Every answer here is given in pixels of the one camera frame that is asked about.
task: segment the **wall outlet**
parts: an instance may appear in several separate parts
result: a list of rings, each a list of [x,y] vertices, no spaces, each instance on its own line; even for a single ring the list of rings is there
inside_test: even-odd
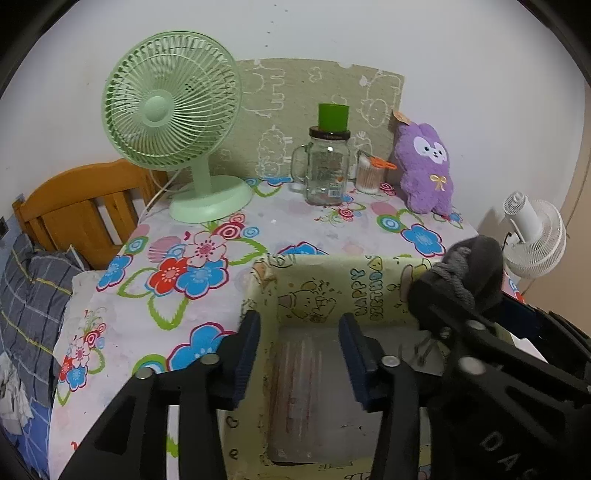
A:
[[[4,217],[0,217],[0,240],[8,233],[8,225]]]

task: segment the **black lid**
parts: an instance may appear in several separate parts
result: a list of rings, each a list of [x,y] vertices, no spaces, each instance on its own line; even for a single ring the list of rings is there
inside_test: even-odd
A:
[[[312,138],[320,138],[321,140],[348,140],[351,138],[351,132],[349,130],[343,132],[324,132],[318,127],[310,127],[309,133]]]

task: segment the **gray rope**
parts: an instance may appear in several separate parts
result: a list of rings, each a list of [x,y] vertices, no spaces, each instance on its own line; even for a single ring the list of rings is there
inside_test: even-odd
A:
[[[431,271],[439,275],[449,283],[456,297],[464,302],[471,310],[476,310],[476,300],[472,292],[468,290],[462,280],[468,272],[468,255],[472,252],[468,247],[459,247],[450,253],[445,263],[439,262],[431,267]]]

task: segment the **green fan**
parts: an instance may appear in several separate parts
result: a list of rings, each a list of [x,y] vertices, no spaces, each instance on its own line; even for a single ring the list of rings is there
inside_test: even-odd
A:
[[[208,222],[252,197],[243,180],[209,174],[209,155],[232,129],[241,96],[236,63],[218,42],[164,32],[133,47],[114,68],[103,94],[103,124],[131,163],[153,170],[190,167],[192,187],[174,195],[170,215]]]

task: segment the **fan base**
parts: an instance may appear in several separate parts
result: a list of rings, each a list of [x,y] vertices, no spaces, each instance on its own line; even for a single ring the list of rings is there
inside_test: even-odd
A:
[[[218,175],[211,178],[212,191],[197,196],[195,189],[175,195],[170,216],[179,222],[204,223],[219,220],[243,208],[252,198],[252,189],[238,177]]]

